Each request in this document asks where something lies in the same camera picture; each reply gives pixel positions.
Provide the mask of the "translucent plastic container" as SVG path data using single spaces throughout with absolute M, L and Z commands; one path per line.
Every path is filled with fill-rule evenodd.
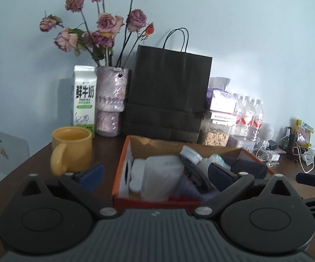
M 147 202 L 167 201 L 176 190 L 184 171 L 177 155 L 134 159 L 129 191 Z

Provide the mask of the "white wired earphones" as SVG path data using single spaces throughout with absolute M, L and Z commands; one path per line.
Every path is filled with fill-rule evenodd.
M 253 155 L 254 155 L 260 162 L 263 162 L 267 167 L 272 168 L 272 167 L 274 167 L 275 165 L 278 165 L 278 164 L 279 164 L 279 161 L 278 161 L 278 162 L 268 162 L 268 161 L 267 161 L 268 153 L 269 153 L 270 151 L 271 151 L 271 150 L 268 150 L 268 149 L 258 149 L 258 148 L 255 148 L 255 149 L 253 150 Z

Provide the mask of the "orange cardboard box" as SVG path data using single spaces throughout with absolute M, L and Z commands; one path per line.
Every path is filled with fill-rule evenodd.
M 208 192 L 212 188 L 217 188 L 220 191 L 221 183 L 218 182 L 216 174 L 211 172 L 205 174 L 195 164 L 179 154 L 184 145 L 193 148 L 203 158 L 210 157 L 212 154 L 218 154 L 222 158 L 234 157 L 262 163 L 254 155 L 242 148 L 177 143 L 129 135 L 124 143 L 113 184 L 112 198 L 114 208 L 119 212 L 126 209 L 187 209 L 192 211 L 203 203 L 169 200 L 164 202 L 147 202 L 141 200 L 140 196 L 131 193 L 128 185 L 131 180 L 131 169 L 134 159 L 146 159 L 150 156 L 177 155 L 184 165 L 183 174 L 193 182 L 201 193 Z

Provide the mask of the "lavender knitted cloth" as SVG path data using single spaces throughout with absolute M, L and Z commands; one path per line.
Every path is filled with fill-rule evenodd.
M 206 202 L 219 193 L 220 191 L 217 188 L 201 193 L 193 182 L 183 174 L 174 193 L 169 197 L 169 201 Z

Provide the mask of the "white flat box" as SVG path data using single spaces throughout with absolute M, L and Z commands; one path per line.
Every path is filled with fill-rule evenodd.
M 210 120 L 228 122 L 231 125 L 235 125 L 237 122 L 236 115 L 228 114 L 225 112 L 207 111 L 206 116 L 209 117 Z

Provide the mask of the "clear jar of seeds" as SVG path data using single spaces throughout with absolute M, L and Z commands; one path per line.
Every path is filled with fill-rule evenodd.
M 199 143 L 207 146 L 225 147 L 230 135 L 231 125 L 226 121 L 205 119 L 201 123 Z

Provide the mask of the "iridescent bundle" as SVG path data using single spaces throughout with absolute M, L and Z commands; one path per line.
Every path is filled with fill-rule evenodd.
M 230 170 L 231 167 L 223 160 L 223 158 L 218 154 L 212 154 L 210 157 L 203 158 L 198 164 L 197 167 L 208 174 L 208 168 L 211 163 L 216 163 L 219 166 L 223 167 L 226 170 Z

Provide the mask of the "white decorated tin box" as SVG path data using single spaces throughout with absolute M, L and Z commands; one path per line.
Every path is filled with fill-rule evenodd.
M 232 148 L 242 148 L 251 152 L 255 148 L 255 141 L 247 140 L 244 136 L 240 135 L 230 135 L 226 146 Z

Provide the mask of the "black paper bag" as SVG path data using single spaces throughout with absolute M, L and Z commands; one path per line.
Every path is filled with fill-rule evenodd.
M 196 143 L 204 115 L 212 57 L 139 46 L 123 120 L 126 135 Z

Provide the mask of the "white green milk carton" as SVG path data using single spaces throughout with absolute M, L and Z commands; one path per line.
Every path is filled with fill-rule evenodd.
M 72 125 L 80 126 L 95 135 L 95 105 L 97 75 L 94 66 L 75 65 L 72 86 Z

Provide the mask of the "white round jar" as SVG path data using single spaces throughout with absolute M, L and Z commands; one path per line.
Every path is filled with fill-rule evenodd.
M 202 155 L 187 145 L 183 146 L 179 154 L 195 165 L 197 165 L 203 159 Z

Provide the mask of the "pack of water bottles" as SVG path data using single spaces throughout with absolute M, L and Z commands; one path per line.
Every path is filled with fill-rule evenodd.
M 240 97 L 236 103 L 235 116 L 233 135 L 242 136 L 248 141 L 256 141 L 264 118 L 263 101 L 254 100 L 249 96 Z

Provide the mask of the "dark navy zip pouch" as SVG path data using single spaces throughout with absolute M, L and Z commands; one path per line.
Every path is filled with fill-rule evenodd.
M 268 173 L 267 167 L 263 163 L 236 159 L 234 157 L 223 157 L 223 160 L 230 166 L 230 171 L 234 174 L 247 172 L 253 175 L 255 179 L 264 179 Z

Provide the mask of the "dark green bottle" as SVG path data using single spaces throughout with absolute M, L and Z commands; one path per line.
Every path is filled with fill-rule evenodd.
M 294 132 L 292 127 L 288 127 L 286 131 L 286 135 L 282 142 L 282 149 L 286 153 L 292 154 L 293 147 L 295 146 L 296 141 L 297 141 L 296 133 Z

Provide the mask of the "black power adapter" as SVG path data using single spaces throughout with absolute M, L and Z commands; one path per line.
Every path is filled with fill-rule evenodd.
M 269 144 L 268 145 L 269 150 L 276 150 L 278 148 L 278 143 L 273 140 L 269 140 L 268 144 Z

